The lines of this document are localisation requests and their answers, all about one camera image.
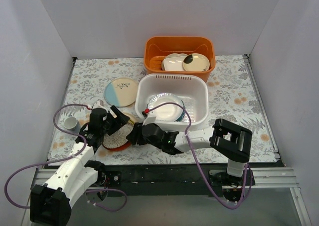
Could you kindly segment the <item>cream large plate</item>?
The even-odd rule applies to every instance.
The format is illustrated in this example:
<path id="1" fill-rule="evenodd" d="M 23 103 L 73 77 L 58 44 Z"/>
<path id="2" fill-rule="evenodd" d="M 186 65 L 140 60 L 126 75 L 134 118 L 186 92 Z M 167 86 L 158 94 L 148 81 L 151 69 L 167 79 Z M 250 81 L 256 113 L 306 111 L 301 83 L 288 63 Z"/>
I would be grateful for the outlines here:
<path id="1" fill-rule="evenodd" d="M 130 117 L 135 123 L 138 122 L 138 119 L 137 119 L 134 115 L 132 115 L 132 114 L 130 114 L 130 113 L 124 113 L 124 115 Z M 127 123 L 127 124 L 125 125 L 125 127 L 133 128 L 134 126 L 132 126 L 132 125 L 130 125 L 130 124 Z"/>

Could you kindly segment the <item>teal scalloped plate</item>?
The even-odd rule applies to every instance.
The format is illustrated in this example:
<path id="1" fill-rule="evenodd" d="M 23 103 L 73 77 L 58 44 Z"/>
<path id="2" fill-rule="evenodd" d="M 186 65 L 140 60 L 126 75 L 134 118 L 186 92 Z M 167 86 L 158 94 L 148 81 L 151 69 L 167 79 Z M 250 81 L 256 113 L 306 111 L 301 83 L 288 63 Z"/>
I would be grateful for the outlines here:
<path id="1" fill-rule="evenodd" d="M 176 111 L 176 114 L 177 114 L 177 118 L 176 118 L 176 122 L 181 122 L 184 118 L 184 115 L 185 115 L 185 112 L 184 112 L 184 108 L 185 108 L 185 105 L 184 105 L 184 102 L 182 100 L 179 101 L 178 103 L 180 106 L 176 107 L 177 111 Z"/>

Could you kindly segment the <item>speckled round plate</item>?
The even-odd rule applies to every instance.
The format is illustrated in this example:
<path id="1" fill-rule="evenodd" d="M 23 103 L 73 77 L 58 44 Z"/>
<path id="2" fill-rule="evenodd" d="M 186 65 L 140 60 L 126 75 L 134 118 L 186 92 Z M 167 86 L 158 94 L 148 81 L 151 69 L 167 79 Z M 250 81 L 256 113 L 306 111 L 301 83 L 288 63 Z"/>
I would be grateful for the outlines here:
<path id="1" fill-rule="evenodd" d="M 102 146 L 107 149 L 117 149 L 128 142 L 127 135 L 132 131 L 133 126 L 128 124 L 120 128 L 112 135 L 106 134 Z"/>

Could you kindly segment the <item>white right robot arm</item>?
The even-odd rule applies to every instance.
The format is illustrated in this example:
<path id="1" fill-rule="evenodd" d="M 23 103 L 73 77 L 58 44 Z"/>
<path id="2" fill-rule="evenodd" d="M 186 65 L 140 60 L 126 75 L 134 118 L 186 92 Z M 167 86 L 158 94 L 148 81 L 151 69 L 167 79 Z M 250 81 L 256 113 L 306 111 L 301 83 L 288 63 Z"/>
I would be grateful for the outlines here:
<path id="1" fill-rule="evenodd" d="M 135 123 L 126 136 L 132 145 L 150 144 L 169 155 L 191 149 L 213 148 L 228 158 L 226 181 L 239 184 L 244 178 L 245 164 L 250 160 L 252 131 L 225 119 L 217 119 L 213 127 L 190 131 L 164 131 L 157 124 Z"/>

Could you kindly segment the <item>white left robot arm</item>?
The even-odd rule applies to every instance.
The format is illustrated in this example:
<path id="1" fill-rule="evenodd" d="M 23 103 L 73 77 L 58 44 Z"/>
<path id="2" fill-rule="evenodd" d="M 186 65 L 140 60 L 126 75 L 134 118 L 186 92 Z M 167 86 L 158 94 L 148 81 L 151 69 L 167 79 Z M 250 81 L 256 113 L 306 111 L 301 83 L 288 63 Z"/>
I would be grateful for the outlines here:
<path id="1" fill-rule="evenodd" d="M 92 185 L 108 189 L 105 165 L 91 158 L 104 141 L 125 126 L 130 118 L 115 106 L 91 109 L 89 122 L 84 124 L 67 160 L 42 185 L 35 185 L 30 194 L 30 220 L 47 226 L 67 225 L 72 207 Z"/>

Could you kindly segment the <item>gold rimmed plate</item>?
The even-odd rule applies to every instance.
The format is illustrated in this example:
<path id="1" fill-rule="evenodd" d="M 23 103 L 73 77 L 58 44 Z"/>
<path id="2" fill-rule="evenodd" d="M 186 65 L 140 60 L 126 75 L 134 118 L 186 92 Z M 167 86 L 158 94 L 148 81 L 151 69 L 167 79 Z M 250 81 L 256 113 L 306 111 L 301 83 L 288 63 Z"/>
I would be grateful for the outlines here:
<path id="1" fill-rule="evenodd" d="M 128 124 L 134 126 L 135 122 L 131 118 L 129 118 Z"/>

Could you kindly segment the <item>white plastic bin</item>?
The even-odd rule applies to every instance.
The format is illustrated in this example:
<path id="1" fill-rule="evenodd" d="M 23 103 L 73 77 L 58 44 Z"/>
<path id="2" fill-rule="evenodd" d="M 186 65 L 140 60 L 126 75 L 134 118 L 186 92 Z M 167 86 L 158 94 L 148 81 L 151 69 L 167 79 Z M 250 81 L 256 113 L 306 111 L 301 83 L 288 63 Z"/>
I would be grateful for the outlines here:
<path id="1" fill-rule="evenodd" d="M 148 74 L 138 85 L 135 111 L 144 120 L 142 112 L 152 97 L 161 93 L 171 93 L 178 96 L 184 103 L 190 117 L 185 116 L 182 121 L 156 120 L 163 130 L 184 131 L 191 120 L 190 131 L 206 128 L 208 109 L 208 88 L 199 77 L 181 74 Z"/>

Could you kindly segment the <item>white deep plate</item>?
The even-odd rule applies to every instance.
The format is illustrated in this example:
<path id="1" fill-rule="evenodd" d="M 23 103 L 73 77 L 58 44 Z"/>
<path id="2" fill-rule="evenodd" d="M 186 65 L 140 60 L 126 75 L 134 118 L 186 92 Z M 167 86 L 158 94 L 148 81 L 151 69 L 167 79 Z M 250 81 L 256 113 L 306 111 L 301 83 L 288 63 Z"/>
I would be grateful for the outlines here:
<path id="1" fill-rule="evenodd" d="M 157 107 L 158 105 L 161 105 L 163 103 L 176 103 L 178 104 L 179 101 L 182 100 L 180 97 L 178 97 L 175 94 L 172 93 L 159 93 L 157 95 L 154 95 L 150 98 L 147 108 L 153 109 Z M 167 104 L 164 105 L 153 112 L 157 115 L 157 120 L 161 121 L 175 121 L 177 118 L 176 114 L 176 105 Z"/>

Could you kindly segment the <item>red round plate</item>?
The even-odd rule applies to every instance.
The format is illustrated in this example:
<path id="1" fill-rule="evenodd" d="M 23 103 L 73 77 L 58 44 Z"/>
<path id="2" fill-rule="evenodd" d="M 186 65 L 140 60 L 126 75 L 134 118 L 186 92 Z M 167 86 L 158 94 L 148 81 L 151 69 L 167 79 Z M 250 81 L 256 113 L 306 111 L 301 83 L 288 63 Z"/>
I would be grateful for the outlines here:
<path id="1" fill-rule="evenodd" d="M 123 151 L 125 149 L 127 149 L 128 147 L 130 147 L 131 144 L 129 142 L 126 142 L 125 144 L 121 145 L 120 147 L 117 147 L 117 148 L 107 148 L 103 145 L 103 147 L 108 150 L 108 151 L 111 151 L 111 152 L 118 152 L 118 151 Z"/>

